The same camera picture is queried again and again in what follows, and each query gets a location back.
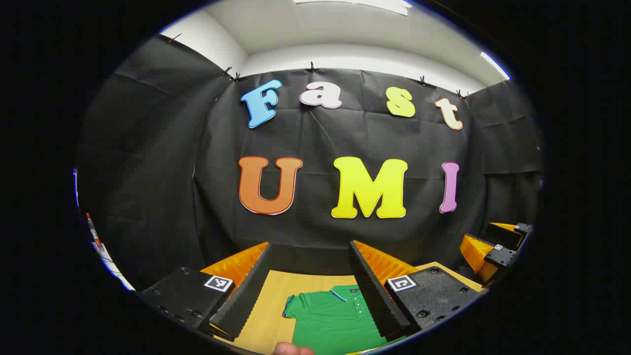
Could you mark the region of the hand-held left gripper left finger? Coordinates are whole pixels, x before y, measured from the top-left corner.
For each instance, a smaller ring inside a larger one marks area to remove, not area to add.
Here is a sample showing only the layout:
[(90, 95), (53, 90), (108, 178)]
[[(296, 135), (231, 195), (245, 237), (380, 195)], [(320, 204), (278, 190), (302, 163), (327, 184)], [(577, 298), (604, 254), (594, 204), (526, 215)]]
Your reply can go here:
[(189, 328), (234, 341), (261, 294), (272, 251), (265, 242), (201, 271), (180, 267), (139, 296)]

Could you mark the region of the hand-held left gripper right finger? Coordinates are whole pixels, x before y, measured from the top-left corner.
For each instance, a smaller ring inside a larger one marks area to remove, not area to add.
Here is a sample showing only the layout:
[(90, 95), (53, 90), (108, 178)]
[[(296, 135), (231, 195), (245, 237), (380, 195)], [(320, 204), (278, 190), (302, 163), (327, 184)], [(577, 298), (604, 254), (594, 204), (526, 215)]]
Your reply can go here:
[(426, 332), (487, 293), (448, 268), (432, 264), (420, 270), (360, 241), (350, 243), (349, 260), (377, 329), (388, 341)]

